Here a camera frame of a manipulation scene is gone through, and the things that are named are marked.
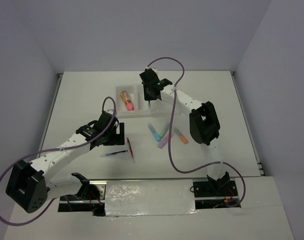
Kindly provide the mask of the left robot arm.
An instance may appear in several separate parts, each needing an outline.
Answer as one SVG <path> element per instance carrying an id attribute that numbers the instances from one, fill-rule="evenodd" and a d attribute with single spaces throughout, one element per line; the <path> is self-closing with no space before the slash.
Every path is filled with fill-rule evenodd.
<path id="1" fill-rule="evenodd" d="M 6 194 L 27 213 L 37 211 L 50 197 L 56 197 L 58 184 L 52 178 L 76 158 L 93 148 L 125 144 L 125 124 L 104 111 L 98 120 L 81 126 L 54 151 L 30 162 L 20 160 L 11 171 Z"/>

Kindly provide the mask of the red pen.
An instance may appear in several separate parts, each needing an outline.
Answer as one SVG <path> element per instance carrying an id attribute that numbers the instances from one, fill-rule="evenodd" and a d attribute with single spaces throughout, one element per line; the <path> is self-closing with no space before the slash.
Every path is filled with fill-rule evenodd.
<path id="1" fill-rule="evenodd" d="M 126 141 L 127 141 L 127 144 L 128 144 L 128 148 L 129 148 L 129 151 L 130 151 L 130 155 L 131 155 L 132 162 L 133 162 L 133 163 L 136 163 L 135 157 L 134 157 L 134 152 L 133 152 L 133 149 L 132 149 L 132 146 L 131 146 L 130 139 L 127 137 L 127 138 L 126 138 Z"/>

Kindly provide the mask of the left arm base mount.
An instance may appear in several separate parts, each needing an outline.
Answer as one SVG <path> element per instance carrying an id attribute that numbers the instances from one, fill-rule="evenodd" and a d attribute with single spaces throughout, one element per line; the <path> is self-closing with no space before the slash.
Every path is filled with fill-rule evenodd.
<path id="1" fill-rule="evenodd" d="M 106 181 L 91 180 L 89 185 L 81 187 L 76 194 L 60 197 L 59 213 L 91 213 L 95 217 L 104 217 Z"/>

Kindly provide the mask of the orange highlighter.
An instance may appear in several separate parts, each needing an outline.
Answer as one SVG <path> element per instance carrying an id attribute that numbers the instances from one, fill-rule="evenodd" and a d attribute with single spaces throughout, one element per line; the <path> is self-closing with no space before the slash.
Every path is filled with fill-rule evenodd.
<path id="1" fill-rule="evenodd" d="M 182 132 L 177 127 L 174 127 L 174 133 L 180 138 L 180 140 L 184 144 L 188 143 L 188 139 L 182 134 Z"/>

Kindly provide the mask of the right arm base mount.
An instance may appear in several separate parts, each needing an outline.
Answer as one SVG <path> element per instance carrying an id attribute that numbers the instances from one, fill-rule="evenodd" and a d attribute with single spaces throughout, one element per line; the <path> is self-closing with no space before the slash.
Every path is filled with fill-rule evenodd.
<path id="1" fill-rule="evenodd" d="M 229 201 L 233 205 L 238 202 L 239 198 L 234 180 L 231 180 L 219 191 L 211 188 L 208 181 L 194 181 L 189 190 L 194 194 L 197 210 L 228 208 Z"/>

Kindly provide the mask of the green highlighter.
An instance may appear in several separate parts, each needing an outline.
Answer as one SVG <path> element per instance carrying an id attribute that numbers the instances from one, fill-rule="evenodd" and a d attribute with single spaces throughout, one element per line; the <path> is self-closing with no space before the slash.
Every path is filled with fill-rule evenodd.
<path id="1" fill-rule="evenodd" d="M 167 132 L 169 130 L 169 125 L 170 125 L 169 122 L 167 122 L 164 125 L 164 127 L 162 128 L 161 132 L 159 133 L 159 136 L 160 136 L 161 139 L 163 139 L 166 136 L 166 134 L 167 134 Z"/>

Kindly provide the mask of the blue highlighter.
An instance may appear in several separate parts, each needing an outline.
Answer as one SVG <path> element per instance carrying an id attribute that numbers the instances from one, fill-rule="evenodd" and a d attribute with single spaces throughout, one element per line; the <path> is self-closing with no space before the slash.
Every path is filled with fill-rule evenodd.
<path id="1" fill-rule="evenodd" d="M 148 123 L 147 126 L 148 126 L 149 130 L 151 131 L 151 133 L 152 133 L 154 139 L 155 139 L 157 142 L 160 142 L 160 141 L 161 141 L 161 137 L 160 137 L 160 135 L 157 133 L 157 131 L 155 130 L 155 128 L 152 126 L 152 124 L 151 124 L 151 123 Z"/>

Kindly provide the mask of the purple highlighter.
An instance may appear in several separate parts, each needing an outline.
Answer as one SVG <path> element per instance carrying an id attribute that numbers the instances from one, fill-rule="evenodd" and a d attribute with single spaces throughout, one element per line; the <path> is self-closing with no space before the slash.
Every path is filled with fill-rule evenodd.
<path id="1" fill-rule="evenodd" d="M 166 134 L 166 136 L 158 143 L 157 147 L 159 149 L 162 149 L 169 141 L 170 138 L 172 138 L 174 133 Z"/>

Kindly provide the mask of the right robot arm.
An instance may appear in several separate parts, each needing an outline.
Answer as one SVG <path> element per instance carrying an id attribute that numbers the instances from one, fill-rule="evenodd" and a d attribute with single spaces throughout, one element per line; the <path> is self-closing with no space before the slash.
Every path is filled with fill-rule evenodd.
<path id="1" fill-rule="evenodd" d="M 172 104 L 169 123 L 169 134 L 173 133 L 175 110 L 180 110 L 189 120 L 189 133 L 198 143 L 208 162 L 192 170 L 179 170 L 173 161 L 171 140 L 168 142 L 168 154 L 172 167 L 181 174 L 190 174 L 214 164 L 225 164 L 218 148 L 219 130 L 221 128 L 214 105 L 211 102 L 201 102 L 177 88 L 178 82 L 159 79 L 153 68 L 147 67 L 140 75 L 146 101 L 165 101 Z"/>

